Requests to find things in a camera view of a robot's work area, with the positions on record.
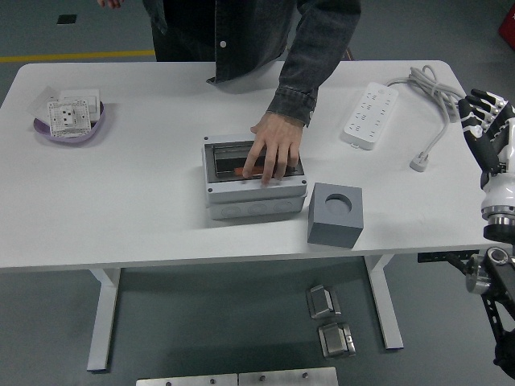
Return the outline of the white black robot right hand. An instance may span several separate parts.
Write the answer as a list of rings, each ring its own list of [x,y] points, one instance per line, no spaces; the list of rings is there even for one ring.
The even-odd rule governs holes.
[[[465,141],[481,169],[484,219],[514,214],[514,106],[494,93],[473,89],[458,102]]]

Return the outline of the person's left hand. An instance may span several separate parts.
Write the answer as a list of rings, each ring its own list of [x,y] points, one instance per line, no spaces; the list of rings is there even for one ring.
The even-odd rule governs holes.
[[[272,178],[282,179],[287,167],[294,167],[299,162],[303,127],[301,121],[292,117],[265,113],[250,129],[254,141],[242,169],[243,177],[250,178],[253,175],[258,157],[265,150],[262,184],[267,185]]]

